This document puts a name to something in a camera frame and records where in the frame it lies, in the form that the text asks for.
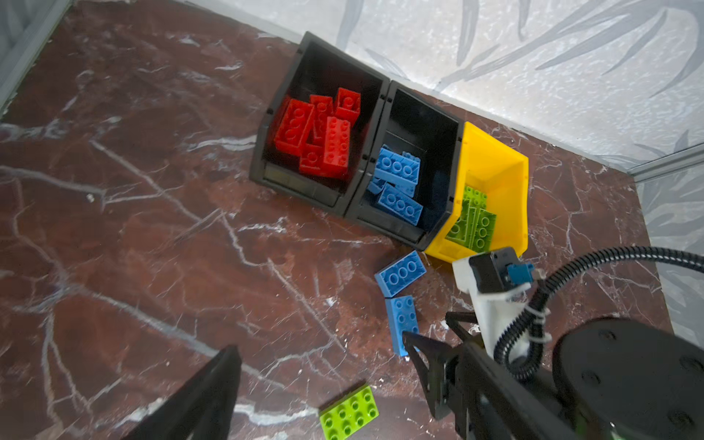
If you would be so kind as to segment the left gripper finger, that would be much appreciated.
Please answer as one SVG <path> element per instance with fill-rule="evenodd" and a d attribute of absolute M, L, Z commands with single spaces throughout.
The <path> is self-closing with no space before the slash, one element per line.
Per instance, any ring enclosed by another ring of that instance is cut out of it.
<path fill-rule="evenodd" d="M 228 438 L 241 371 L 238 348 L 226 346 L 125 438 Z"/>

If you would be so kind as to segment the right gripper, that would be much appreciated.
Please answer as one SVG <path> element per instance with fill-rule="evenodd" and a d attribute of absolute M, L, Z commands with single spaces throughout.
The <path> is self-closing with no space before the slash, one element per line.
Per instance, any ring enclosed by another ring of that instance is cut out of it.
<path fill-rule="evenodd" d="M 552 373 L 539 370 L 520 382 L 491 359 L 472 312 L 448 312 L 445 321 L 460 338 L 449 346 L 413 332 L 403 332 L 406 348 L 436 420 L 453 414 L 463 439 L 576 439 L 568 407 L 558 397 Z"/>

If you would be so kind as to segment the blue lego brick vertical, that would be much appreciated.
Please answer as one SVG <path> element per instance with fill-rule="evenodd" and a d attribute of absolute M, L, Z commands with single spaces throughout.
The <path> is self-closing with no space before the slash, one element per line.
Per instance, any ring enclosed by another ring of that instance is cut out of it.
<path fill-rule="evenodd" d="M 417 313 L 412 296 L 396 296 L 385 300 L 386 310 L 392 338 L 392 349 L 400 357 L 407 357 L 408 352 L 403 344 L 403 333 L 419 333 Z"/>

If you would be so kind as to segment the green lego brick front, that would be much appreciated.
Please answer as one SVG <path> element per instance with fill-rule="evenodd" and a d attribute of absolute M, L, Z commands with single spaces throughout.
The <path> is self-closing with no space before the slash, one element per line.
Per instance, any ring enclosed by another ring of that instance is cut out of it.
<path fill-rule="evenodd" d="M 345 440 L 380 415 L 370 385 L 363 385 L 319 414 L 327 440 Z"/>

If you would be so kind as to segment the green lego brick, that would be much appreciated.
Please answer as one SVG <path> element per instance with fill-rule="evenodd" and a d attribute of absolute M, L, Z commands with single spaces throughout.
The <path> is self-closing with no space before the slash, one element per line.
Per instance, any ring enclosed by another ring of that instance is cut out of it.
<path fill-rule="evenodd" d="M 345 440 L 380 415 L 370 385 L 363 385 L 319 414 L 327 440 Z"/>
<path fill-rule="evenodd" d="M 496 214 L 488 211 L 487 205 L 487 194 L 466 186 L 460 217 L 445 238 L 476 253 L 488 252 L 495 229 Z"/>

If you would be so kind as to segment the blue lego brick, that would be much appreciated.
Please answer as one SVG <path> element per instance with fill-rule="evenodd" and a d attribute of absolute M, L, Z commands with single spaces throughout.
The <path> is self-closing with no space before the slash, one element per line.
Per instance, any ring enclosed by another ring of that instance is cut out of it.
<path fill-rule="evenodd" d="M 377 197 L 376 205 L 379 209 L 397 216 L 413 226 L 418 225 L 424 209 L 423 205 L 420 205 L 390 183 L 383 185 Z"/>
<path fill-rule="evenodd" d="M 375 274 L 385 298 L 392 298 L 425 275 L 426 269 L 417 251 L 390 264 Z"/>
<path fill-rule="evenodd" d="M 416 186 L 419 182 L 420 165 L 420 160 L 410 153 L 398 154 L 382 147 L 374 176 L 388 183 Z"/>

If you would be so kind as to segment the red lego brick small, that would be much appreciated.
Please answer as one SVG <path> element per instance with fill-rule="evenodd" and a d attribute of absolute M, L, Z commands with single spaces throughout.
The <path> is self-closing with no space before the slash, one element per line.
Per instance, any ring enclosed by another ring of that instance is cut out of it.
<path fill-rule="evenodd" d="M 326 177 L 323 168 L 324 148 L 314 144 L 305 143 L 299 161 L 299 172 L 303 175 Z"/>

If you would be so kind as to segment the red lego brick pair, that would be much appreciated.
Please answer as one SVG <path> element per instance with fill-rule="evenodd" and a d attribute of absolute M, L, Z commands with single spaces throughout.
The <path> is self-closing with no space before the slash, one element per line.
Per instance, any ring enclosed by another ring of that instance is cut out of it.
<path fill-rule="evenodd" d="M 340 87 L 335 97 L 335 117 L 354 126 L 361 113 L 361 94 Z"/>

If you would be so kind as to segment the blue lego brick top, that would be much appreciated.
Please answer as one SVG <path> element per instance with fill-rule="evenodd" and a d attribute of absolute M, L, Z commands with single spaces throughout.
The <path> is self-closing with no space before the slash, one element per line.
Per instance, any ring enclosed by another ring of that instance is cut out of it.
<path fill-rule="evenodd" d="M 382 147 L 374 176 L 388 183 L 416 186 L 419 182 L 420 165 L 420 160 L 410 153 L 398 154 Z"/>

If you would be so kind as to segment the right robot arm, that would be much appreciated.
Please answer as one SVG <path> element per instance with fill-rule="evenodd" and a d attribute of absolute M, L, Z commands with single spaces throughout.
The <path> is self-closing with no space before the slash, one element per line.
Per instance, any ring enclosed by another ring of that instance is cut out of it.
<path fill-rule="evenodd" d="M 611 247 L 552 273 L 506 247 L 457 260 L 469 312 L 449 312 L 458 344 L 403 333 L 434 419 L 463 439 L 700 439 L 703 351 L 630 318 L 588 320 L 559 338 L 548 306 L 586 271 L 654 261 L 702 272 L 703 258 L 664 247 Z"/>

